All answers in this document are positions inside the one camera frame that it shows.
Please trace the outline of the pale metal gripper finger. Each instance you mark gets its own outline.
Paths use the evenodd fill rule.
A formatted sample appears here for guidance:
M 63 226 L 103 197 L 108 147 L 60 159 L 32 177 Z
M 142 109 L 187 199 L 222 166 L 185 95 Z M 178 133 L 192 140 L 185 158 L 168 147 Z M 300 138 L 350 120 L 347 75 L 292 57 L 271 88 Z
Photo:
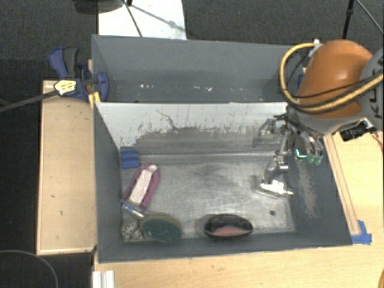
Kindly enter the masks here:
M 281 181 L 272 181 L 270 184 L 263 182 L 256 187 L 256 192 L 274 199 L 293 196 L 293 191 Z
M 282 173 L 288 172 L 288 170 L 289 165 L 285 162 L 284 157 L 282 155 L 276 155 L 268 163 L 265 169 L 263 182 L 265 184 L 272 184 L 273 180 L 275 180 Z

